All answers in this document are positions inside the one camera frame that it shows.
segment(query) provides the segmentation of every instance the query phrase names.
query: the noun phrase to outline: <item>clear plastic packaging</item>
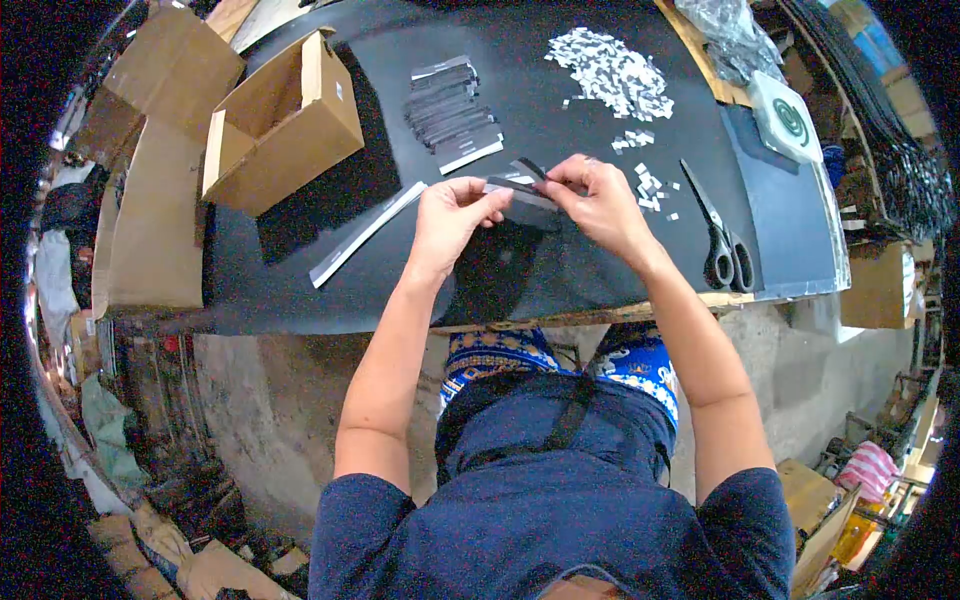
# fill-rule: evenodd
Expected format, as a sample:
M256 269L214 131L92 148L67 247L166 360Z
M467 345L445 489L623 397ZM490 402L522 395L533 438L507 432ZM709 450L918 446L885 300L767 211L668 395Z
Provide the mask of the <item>clear plastic packaging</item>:
M786 84L780 52L754 21L747 0L676 0L677 9L707 38L707 54L717 76L746 85L754 71Z

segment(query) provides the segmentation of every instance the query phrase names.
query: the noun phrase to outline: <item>black scissors handle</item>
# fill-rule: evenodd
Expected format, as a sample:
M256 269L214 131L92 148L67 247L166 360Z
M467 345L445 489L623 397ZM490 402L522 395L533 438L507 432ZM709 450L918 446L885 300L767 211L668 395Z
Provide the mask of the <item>black scissors handle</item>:
M710 253L707 255L707 265L704 267L704 276L707 283L715 289L722 289L733 282L735 268L734 258L724 230L714 224L710 225Z
M733 277L730 289L734 292L748 294L754 291L754 260L750 251L736 233L726 228L727 241L730 245L730 255L733 262Z

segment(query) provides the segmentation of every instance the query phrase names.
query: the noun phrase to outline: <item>woman's right hand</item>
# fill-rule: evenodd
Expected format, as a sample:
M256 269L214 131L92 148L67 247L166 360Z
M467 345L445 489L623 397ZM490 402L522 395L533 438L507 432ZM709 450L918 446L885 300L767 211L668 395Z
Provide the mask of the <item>woman's right hand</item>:
M574 155L538 183L590 239L639 272L665 256L636 204L623 172L606 162Z

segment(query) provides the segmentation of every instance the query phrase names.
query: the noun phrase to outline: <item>navy blue t-shirt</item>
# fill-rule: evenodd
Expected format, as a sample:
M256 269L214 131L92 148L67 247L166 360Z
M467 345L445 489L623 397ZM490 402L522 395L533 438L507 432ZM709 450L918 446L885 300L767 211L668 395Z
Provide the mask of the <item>navy blue t-shirt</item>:
M660 406L625 386L591 388L569 448L458 470L491 447L542 441L575 383L527 378L473 417L446 460L452 480L421 508L372 475L330 482L310 598L536 598L571 569L638 598L788 598L793 530L776 472L740 471L695 510L656 482ZM480 384L455 402L488 395Z

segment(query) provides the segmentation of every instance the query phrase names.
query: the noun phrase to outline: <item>person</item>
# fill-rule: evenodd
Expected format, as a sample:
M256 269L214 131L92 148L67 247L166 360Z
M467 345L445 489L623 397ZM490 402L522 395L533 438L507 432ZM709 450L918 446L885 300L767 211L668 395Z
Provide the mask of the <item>person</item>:
M347 391L310 597L789 597L793 530L750 379L623 173L595 158L572 156L538 188L642 278L656 328L612 326L582 373L537 330L452 336L439 487L414 504L406 435L434 299L473 230L511 200L484 183L420 198L406 267ZM660 484L678 377L696 509Z

